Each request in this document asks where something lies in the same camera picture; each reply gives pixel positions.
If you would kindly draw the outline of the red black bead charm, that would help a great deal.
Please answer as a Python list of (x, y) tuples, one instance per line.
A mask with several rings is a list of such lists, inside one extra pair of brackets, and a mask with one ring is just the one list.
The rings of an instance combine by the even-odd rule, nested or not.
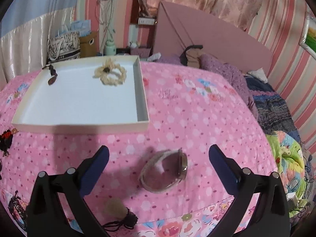
[(13, 128), (12, 130), (6, 130), (0, 135), (0, 150), (3, 153), (3, 157), (8, 156), (8, 150), (12, 145), (13, 135), (16, 134), (18, 130)]

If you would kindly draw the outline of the cream fluffy scrunchie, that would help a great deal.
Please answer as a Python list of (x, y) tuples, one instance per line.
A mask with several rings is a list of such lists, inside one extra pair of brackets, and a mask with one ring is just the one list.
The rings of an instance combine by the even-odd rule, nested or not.
[(100, 79), (103, 85), (118, 86), (123, 85), (127, 77), (125, 67), (116, 63), (111, 58), (107, 58), (102, 66), (94, 70), (94, 79)]

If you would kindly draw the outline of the green cartoon blanket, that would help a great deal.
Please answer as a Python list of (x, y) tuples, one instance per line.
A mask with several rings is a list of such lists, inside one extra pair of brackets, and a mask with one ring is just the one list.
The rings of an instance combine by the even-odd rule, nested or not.
[(289, 202), (289, 217), (298, 219), (307, 211), (308, 205), (305, 198), (308, 179), (302, 148), (283, 131), (273, 131), (266, 138)]

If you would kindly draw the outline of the pink floral bed quilt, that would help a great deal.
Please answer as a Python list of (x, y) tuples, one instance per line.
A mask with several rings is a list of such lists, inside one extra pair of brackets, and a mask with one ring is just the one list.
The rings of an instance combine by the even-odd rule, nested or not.
[[(277, 167), (252, 112), (222, 76), (183, 66), (142, 63), (150, 123), (143, 133), (52, 135), (18, 132), (2, 158), (1, 203), (14, 194), (29, 203), (37, 174), (64, 173), (109, 148), (109, 163), (86, 202), (104, 224), (105, 204), (119, 198), (138, 217), (134, 230), (116, 236), (206, 236), (227, 211), (227, 194), (208, 159), (216, 144), (240, 167), (269, 175)], [(139, 174), (156, 152), (182, 149), (187, 177), (164, 193), (144, 190)]]

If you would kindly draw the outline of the white shallow tray box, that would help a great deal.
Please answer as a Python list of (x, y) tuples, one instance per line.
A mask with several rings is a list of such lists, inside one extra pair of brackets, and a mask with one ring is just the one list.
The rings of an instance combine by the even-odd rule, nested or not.
[(12, 125), (21, 132), (51, 134), (114, 134), (144, 132), (150, 123), (138, 56), (112, 56), (126, 69), (122, 85), (104, 85), (94, 71), (106, 56), (53, 63), (40, 71), (19, 103)]

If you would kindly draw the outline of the purple knitted blanket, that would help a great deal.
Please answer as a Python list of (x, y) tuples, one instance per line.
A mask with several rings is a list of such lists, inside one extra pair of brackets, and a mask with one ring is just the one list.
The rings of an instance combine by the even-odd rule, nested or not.
[(232, 88), (237, 91), (238, 95), (247, 105), (253, 116), (256, 119), (259, 118), (259, 113), (254, 102), (253, 95), (251, 94), (251, 91), (247, 86), (242, 72), (237, 69), (237, 67), (228, 63), (221, 62), (216, 57), (203, 51), (198, 51), (198, 49), (190, 49), (185, 53), (184, 57), (162, 56), (158, 60), (158, 62), (194, 67), (221, 75), (228, 81)]

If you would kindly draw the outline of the white satin curtain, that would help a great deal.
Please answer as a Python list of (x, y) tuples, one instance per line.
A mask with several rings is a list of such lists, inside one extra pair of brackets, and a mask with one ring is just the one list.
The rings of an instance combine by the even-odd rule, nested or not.
[(74, 8), (36, 17), (1, 38), (1, 89), (13, 78), (39, 70), (46, 64), (48, 40), (74, 19)]

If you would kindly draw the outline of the black white patterned bag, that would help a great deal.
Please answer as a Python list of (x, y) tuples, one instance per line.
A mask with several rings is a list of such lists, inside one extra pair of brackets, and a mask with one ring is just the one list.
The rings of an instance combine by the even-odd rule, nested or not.
[(80, 34), (67, 32), (48, 40), (48, 63), (80, 58)]

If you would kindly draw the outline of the brown cardboard box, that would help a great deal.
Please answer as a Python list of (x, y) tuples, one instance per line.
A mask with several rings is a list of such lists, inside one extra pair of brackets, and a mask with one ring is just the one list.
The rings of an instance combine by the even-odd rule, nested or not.
[(92, 31), (87, 36), (80, 37), (80, 58), (94, 57), (97, 55), (96, 37), (96, 31)]

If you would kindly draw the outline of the mint green bottle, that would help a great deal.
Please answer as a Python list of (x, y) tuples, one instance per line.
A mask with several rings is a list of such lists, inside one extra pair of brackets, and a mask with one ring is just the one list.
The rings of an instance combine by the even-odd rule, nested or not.
[(103, 54), (105, 56), (114, 56), (116, 54), (116, 45), (112, 38), (108, 38), (105, 42)]

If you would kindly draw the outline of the framed picture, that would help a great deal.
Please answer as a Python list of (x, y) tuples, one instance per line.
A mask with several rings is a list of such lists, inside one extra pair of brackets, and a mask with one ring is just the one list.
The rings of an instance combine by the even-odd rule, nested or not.
[(315, 31), (315, 16), (313, 16), (310, 12), (306, 12), (299, 45), (303, 47), (314, 59), (316, 59)]

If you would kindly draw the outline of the pink headboard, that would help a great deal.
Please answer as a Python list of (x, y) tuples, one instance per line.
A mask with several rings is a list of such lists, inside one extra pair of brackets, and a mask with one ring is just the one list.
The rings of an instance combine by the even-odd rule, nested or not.
[(180, 56), (191, 45), (240, 70), (269, 72), (273, 54), (248, 33), (206, 12), (171, 2), (161, 2), (153, 52)]

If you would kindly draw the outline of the white power strip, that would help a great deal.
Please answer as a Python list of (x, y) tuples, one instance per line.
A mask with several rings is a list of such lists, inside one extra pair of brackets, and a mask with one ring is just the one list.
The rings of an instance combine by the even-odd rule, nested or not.
[(138, 18), (138, 25), (153, 26), (155, 24), (156, 24), (155, 18), (145, 18), (145, 17)]

